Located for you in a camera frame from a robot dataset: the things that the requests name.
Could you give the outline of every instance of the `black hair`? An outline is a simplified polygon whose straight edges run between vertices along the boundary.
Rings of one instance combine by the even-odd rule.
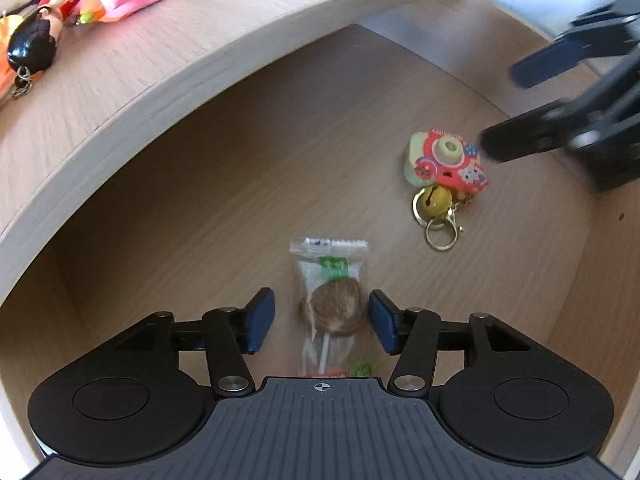
[[[7,46],[6,58],[11,68],[18,72],[23,66],[35,74],[52,65],[56,57],[56,40],[49,33],[50,25],[39,11],[18,25]]]

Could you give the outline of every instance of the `crosshair marking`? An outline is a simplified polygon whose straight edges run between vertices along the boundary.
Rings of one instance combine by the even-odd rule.
[[[321,394],[324,394],[329,388],[335,388],[335,386],[329,386],[327,383],[318,383],[311,387]]]

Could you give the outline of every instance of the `key ring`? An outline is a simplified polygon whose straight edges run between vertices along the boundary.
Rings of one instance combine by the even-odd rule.
[[[427,225],[424,228],[424,239],[427,241],[427,243],[431,246],[432,249],[435,249],[436,251],[443,251],[443,252],[448,251],[458,241],[458,233],[463,232],[464,228],[456,224],[455,213],[456,213],[455,208],[449,207],[449,210],[447,211],[447,214],[444,217],[432,218],[427,222]],[[440,221],[442,223],[436,224],[434,226],[433,223],[435,221]],[[448,243],[447,245],[438,245],[436,242],[431,240],[431,237],[429,236],[429,232],[439,231],[441,229],[444,229],[445,227],[448,227],[450,230],[453,231],[453,240],[450,241],[450,243]]]
[[[31,72],[29,72],[29,69],[25,66],[18,67],[15,81],[14,89],[11,92],[11,97],[14,100],[27,95],[31,91],[33,81],[31,79]]]

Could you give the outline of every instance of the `brown lollipop candy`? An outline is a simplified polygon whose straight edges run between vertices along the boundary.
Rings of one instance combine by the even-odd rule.
[[[319,373],[324,374],[331,335],[350,336],[367,322],[363,294],[358,280],[333,280],[323,283],[303,305],[306,320],[318,332],[324,332]]]

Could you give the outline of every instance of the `wood grain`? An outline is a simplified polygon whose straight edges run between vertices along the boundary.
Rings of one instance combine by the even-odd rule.
[[[410,1],[162,0],[66,30],[46,77],[0,112],[0,301],[71,213],[169,126],[274,59]]]
[[[489,0],[420,0],[361,24],[440,67],[510,117],[576,97],[598,78],[581,64],[534,88],[516,86],[511,65],[548,41]]]
[[[0,308],[1,384],[32,456],[41,456],[27,421],[32,391],[53,372],[93,347],[69,301],[55,254],[46,247]]]
[[[549,346],[600,380],[616,405],[612,463],[640,411],[625,411],[640,370],[640,183],[632,182],[603,194],[596,202],[584,256],[554,327]]]
[[[248,363],[257,380],[294,374],[289,241],[363,237],[373,247],[367,288],[445,319],[486,310],[544,342],[582,254],[591,196],[549,154],[491,164],[492,185],[459,213],[459,246],[439,254],[412,218],[401,173],[412,132],[439,126],[474,139],[503,118],[365,29],[318,41],[185,118],[65,224],[53,243],[79,317],[105,340],[156,310],[194,319],[271,286],[276,321]],[[191,359],[206,382],[202,358]],[[438,381],[457,360],[442,357]],[[393,363],[381,358],[376,372]]]
[[[635,370],[631,367],[626,373],[632,375]],[[636,375],[636,382],[618,417],[600,459],[621,478],[635,480],[640,468],[640,374]]]

